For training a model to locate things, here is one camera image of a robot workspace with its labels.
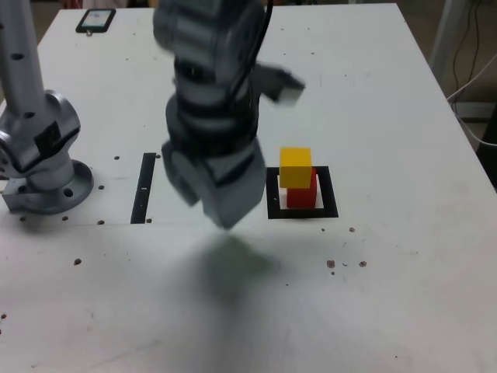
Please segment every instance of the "black square outline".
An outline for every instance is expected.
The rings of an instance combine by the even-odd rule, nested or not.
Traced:
[[[320,219],[337,218],[339,216],[336,207],[335,194],[333,193],[332,178],[327,166],[316,166],[316,174],[319,178],[323,208],[282,210],[280,208],[280,188],[278,187],[279,167],[268,167],[266,169],[266,197],[268,219]]]

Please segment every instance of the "stacked blocks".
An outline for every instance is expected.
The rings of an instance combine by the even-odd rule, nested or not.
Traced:
[[[281,148],[280,188],[287,189],[288,208],[314,209],[318,183],[312,168],[311,149]]]

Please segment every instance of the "phone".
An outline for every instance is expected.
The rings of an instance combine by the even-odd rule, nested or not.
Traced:
[[[115,9],[88,9],[76,27],[76,32],[105,33],[115,15]]]

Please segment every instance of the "yellow block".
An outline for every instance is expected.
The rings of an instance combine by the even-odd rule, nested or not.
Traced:
[[[280,188],[310,188],[311,174],[310,148],[281,148]]]

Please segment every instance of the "table surface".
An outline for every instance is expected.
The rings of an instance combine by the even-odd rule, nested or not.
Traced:
[[[229,233],[160,161],[153,222],[129,224],[142,155],[168,138],[172,57],[151,10],[92,37],[82,15],[58,14],[40,60],[105,189],[23,223],[0,206],[0,370],[497,370],[497,198],[396,5],[275,9],[259,60],[307,88],[294,108],[262,100],[266,163],[311,147],[340,216],[268,221],[264,197]]]

